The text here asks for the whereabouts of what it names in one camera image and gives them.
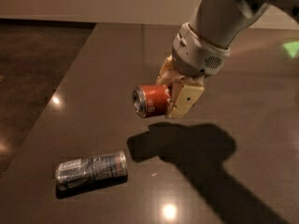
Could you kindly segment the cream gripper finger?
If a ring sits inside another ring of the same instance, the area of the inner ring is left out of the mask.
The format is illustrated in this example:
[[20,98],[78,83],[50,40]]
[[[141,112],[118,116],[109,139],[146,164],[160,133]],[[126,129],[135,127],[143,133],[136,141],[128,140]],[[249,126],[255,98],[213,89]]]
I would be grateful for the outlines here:
[[168,119],[181,119],[204,92],[204,76],[185,77],[172,84],[171,102],[166,111]]
[[157,85],[171,86],[174,82],[185,78],[174,66],[174,60],[172,56],[165,58],[160,72],[156,79]]

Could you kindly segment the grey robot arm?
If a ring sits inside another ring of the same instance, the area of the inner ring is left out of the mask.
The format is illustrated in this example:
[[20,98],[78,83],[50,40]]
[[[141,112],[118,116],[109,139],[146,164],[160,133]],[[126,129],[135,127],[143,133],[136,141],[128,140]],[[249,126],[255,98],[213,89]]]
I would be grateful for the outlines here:
[[205,77],[216,75],[230,56],[230,47],[242,30],[256,22],[272,5],[298,19],[299,0],[201,0],[183,23],[165,59],[158,84],[171,87],[165,115],[182,118],[204,91]]

